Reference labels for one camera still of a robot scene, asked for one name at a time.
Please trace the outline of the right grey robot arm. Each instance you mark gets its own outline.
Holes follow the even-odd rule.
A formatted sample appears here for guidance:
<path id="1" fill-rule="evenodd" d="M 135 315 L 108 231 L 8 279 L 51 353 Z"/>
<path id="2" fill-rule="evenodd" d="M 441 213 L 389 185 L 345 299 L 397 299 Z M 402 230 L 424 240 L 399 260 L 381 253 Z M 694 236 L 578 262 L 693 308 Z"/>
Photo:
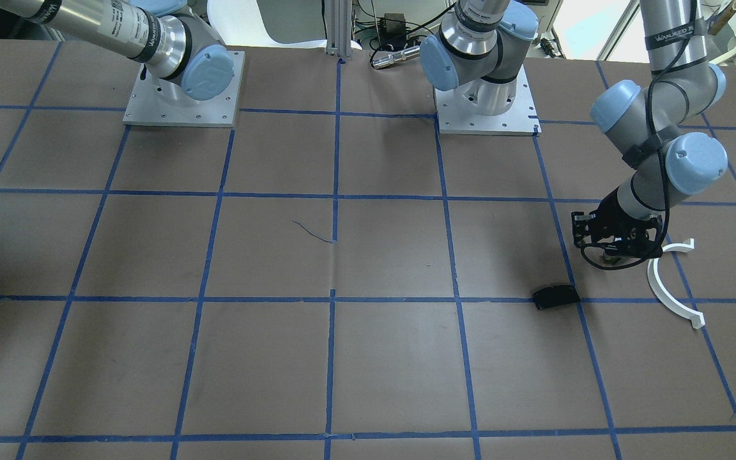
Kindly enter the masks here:
<path id="1" fill-rule="evenodd" d="M 196 101 L 219 96 L 236 75 L 219 32 L 187 1 L 0 1 L 0 9 L 125 56 Z"/>

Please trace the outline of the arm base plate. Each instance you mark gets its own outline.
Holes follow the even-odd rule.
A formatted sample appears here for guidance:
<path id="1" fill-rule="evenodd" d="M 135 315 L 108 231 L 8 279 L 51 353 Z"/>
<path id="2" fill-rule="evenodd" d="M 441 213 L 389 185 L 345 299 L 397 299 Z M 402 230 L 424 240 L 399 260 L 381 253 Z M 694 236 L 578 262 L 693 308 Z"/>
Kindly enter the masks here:
<path id="1" fill-rule="evenodd" d="M 542 131 L 524 67 L 505 84 L 477 79 L 450 91 L 435 89 L 433 95 L 442 134 L 532 136 Z"/>
<path id="2" fill-rule="evenodd" d="M 139 70 L 131 96 L 126 103 L 123 122 L 141 127 L 205 127 L 233 128 L 242 90 L 246 53 L 229 50 L 234 64 L 234 76 L 219 96 L 208 101 L 196 101 L 178 85 L 161 80 Z"/>

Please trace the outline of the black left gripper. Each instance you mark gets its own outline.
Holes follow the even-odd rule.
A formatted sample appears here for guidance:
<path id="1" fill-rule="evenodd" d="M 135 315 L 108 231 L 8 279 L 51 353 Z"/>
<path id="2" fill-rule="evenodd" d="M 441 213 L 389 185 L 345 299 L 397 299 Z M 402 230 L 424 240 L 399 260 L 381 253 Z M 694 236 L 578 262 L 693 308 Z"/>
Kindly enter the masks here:
<path id="1" fill-rule="evenodd" d="M 652 210 L 634 196 L 624 206 L 616 188 L 595 210 L 572 212 L 571 230 L 582 259 L 590 259 L 590 249 L 601 250 L 603 259 L 657 259 L 663 255 L 665 211 Z"/>

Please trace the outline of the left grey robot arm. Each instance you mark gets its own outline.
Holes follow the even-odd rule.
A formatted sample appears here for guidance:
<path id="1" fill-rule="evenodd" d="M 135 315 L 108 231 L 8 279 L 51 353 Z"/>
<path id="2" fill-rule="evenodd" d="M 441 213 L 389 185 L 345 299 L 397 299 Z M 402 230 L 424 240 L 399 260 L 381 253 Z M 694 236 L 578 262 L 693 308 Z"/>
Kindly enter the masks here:
<path id="1" fill-rule="evenodd" d="M 708 58 L 700 3 L 642 1 L 640 9 L 652 80 L 646 87 L 617 82 L 590 109 L 634 174 L 596 210 L 571 215 L 582 254 L 599 249 L 607 258 L 631 258 L 634 264 L 662 256 L 672 207 L 702 193 L 728 167 L 717 139 L 680 130 L 726 88 L 725 74 Z M 435 90 L 467 88 L 476 113 L 501 114 L 537 32 L 537 17 L 521 3 L 456 2 L 420 46 L 424 75 Z"/>

